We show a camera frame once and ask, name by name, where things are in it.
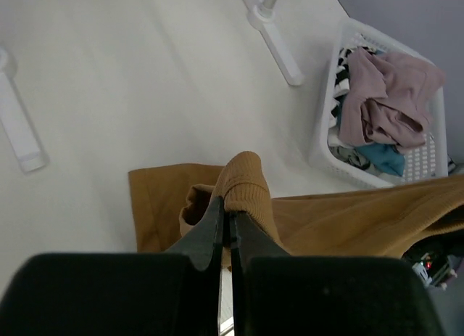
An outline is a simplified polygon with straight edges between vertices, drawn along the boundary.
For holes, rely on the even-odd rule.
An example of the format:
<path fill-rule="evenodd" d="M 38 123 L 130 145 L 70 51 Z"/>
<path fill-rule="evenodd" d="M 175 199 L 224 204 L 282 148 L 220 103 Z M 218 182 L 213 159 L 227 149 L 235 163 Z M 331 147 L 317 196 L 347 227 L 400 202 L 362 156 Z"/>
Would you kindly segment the brown tank top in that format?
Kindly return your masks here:
<path fill-rule="evenodd" d="M 415 243 L 463 228 L 463 177 L 400 187 L 273 198 L 260 157 L 178 164 L 128 174 L 137 249 L 162 252 L 185 236 L 214 197 L 245 211 L 293 255 L 400 258 Z"/>

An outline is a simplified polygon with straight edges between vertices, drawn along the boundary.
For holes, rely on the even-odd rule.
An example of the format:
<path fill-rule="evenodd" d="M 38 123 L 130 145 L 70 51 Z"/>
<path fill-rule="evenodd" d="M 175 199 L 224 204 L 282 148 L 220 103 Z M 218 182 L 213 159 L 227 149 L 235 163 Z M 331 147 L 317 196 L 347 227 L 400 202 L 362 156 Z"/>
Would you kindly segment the pink tank top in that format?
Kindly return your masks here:
<path fill-rule="evenodd" d="M 357 49 L 347 61 L 350 89 L 339 139 L 353 147 L 391 144 L 401 152 L 423 146 L 432 123 L 427 104 L 443 87 L 444 72 L 401 52 L 374 55 Z"/>

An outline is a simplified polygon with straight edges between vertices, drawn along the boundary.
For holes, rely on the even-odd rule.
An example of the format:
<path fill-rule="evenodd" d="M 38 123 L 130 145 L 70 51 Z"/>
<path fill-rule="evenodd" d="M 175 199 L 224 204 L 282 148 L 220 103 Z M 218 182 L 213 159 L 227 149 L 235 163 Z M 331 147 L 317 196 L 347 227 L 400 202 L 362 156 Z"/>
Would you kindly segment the blue tank top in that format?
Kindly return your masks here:
<path fill-rule="evenodd" d="M 355 147 L 355 150 L 366 157 L 380 172 L 393 176 L 403 176 L 405 156 L 391 144 L 368 144 Z"/>

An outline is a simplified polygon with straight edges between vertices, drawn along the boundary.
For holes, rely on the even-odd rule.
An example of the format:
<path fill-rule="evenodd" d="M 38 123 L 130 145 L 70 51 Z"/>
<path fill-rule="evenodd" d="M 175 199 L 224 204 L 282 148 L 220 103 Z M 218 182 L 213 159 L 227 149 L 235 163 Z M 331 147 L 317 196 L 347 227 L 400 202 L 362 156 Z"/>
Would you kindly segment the black white striped tank top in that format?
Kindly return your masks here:
<path fill-rule="evenodd" d="M 336 66 L 336 77 L 334 82 L 333 100 L 331 103 L 331 112 L 328 127 L 333 128 L 341 122 L 341 111 L 343 102 L 349 93 L 349 66 L 347 58 L 357 49 L 364 49 L 369 54 L 381 54 L 381 51 L 369 46 L 359 46 L 356 48 L 343 48 L 339 52 Z"/>

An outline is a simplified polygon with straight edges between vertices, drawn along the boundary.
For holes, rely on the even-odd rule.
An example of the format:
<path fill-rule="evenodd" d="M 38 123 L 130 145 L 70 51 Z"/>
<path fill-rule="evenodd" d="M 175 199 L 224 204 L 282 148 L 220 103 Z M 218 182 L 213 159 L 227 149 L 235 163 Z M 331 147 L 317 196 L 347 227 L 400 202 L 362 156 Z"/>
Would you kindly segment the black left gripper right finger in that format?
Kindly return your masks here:
<path fill-rule="evenodd" d="M 237 335 L 442 335 L 403 261 L 292 256 L 247 213 L 228 217 Z"/>

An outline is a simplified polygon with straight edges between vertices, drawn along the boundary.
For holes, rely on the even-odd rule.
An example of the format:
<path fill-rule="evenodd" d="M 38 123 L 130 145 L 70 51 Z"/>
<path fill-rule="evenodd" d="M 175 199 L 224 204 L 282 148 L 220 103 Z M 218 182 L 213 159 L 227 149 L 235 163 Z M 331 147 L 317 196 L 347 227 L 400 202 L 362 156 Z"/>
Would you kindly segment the grey tank top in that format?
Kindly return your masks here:
<path fill-rule="evenodd" d="M 370 167 L 370 161 L 358 151 L 343 146 L 329 146 L 331 154 L 343 163 L 349 164 L 362 171 L 366 171 Z"/>

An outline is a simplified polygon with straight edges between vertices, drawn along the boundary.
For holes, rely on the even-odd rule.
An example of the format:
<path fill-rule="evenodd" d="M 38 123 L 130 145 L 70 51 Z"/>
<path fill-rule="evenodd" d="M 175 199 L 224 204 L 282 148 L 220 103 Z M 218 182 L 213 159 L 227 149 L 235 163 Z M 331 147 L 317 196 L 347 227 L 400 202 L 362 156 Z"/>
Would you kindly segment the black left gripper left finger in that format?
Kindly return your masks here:
<path fill-rule="evenodd" d="M 217 335 L 223 200 L 169 250 L 44 253 L 1 299 L 3 335 Z"/>

